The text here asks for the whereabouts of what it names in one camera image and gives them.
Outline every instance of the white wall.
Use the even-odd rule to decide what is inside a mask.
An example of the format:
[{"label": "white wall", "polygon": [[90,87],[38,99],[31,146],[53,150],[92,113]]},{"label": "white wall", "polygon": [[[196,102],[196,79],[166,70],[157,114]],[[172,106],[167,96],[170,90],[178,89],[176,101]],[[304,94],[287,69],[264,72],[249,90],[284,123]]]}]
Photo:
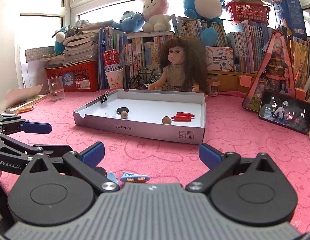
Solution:
[{"label": "white wall", "polygon": [[7,90],[19,88],[19,68],[16,68],[19,53],[15,29],[20,14],[15,1],[0,0],[0,101]]}]

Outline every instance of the budweiser can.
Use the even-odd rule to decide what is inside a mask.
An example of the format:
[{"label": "budweiser can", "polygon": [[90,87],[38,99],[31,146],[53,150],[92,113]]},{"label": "budweiser can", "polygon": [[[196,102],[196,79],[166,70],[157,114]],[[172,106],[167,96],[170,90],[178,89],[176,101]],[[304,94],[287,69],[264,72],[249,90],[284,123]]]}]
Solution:
[{"label": "budweiser can", "polygon": [[119,53],[116,49],[107,50],[103,54],[105,71],[115,71],[121,69]]}]

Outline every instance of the red crayon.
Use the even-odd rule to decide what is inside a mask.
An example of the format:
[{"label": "red crayon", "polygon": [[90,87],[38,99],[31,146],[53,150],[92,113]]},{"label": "red crayon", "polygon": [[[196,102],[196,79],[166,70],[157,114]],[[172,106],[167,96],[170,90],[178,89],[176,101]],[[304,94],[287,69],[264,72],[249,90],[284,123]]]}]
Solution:
[{"label": "red crayon", "polygon": [[195,116],[194,116],[193,114],[191,114],[191,113],[183,113],[183,112],[178,112],[176,115],[195,117]]},{"label": "red crayon", "polygon": [[183,122],[190,122],[191,121],[190,116],[183,116],[183,115],[173,116],[172,119],[174,119],[175,121],[183,121]]}]

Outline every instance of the doll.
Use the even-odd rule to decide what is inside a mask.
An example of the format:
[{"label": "doll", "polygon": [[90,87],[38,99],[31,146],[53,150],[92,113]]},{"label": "doll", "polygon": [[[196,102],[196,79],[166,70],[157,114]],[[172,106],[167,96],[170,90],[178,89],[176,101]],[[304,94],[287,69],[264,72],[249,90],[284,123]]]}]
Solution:
[{"label": "doll", "polygon": [[199,42],[173,36],[160,48],[158,64],[162,75],[148,89],[207,93],[206,51]]}]

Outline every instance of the desk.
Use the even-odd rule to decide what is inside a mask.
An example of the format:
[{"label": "desk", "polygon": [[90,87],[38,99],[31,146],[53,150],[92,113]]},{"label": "desk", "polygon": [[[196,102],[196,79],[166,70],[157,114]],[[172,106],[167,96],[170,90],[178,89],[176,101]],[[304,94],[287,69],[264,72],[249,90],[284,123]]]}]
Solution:
[{"label": "desk", "polygon": [[[102,141],[106,154],[99,166],[119,178],[122,171],[147,174],[152,183],[181,183],[183,186],[208,171],[199,160],[198,146],[156,141],[76,126],[72,111],[98,97],[95,92],[66,92],[66,98],[45,99],[35,109],[21,114],[32,122],[48,122],[52,133],[16,133],[26,144],[69,144],[82,151]],[[242,98],[222,96],[206,99],[205,143],[222,152],[235,151],[244,157],[267,152],[281,168],[298,194],[292,224],[301,233],[310,231],[310,143],[307,135],[258,119],[241,107]],[[18,176],[3,172],[0,184],[8,194]]]}]

